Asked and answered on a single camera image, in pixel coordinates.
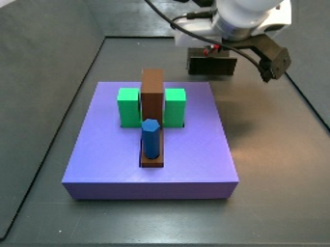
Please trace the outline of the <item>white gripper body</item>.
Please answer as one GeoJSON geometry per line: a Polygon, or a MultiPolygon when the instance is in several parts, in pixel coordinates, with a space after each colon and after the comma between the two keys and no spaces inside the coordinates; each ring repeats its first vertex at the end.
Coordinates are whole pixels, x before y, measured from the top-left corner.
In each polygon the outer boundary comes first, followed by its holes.
{"type": "MultiPolygon", "coordinates": [[[[181,18],[175,21],[175,23],[193,34],[211,41],[222,41],[221,33],[213,24],[211,18],[181,18]]],[[[174,42],[178,47],[198,48],[211,45],[211,42],[206,42],[199,40],[198,38],[191,37],[178,29],[174,30],[174,42]]]]}

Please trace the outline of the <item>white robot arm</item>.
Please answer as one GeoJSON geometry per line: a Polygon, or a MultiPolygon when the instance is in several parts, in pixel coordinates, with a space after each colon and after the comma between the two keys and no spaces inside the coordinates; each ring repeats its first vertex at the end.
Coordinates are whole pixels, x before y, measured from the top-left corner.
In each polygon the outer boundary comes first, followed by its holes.
{"type": "Polygon", "coordinates": [[[211,0],[209,7],[174,20],[185,30],[214,41],[244,41],[292,24],[290,0],[211,0]]]}

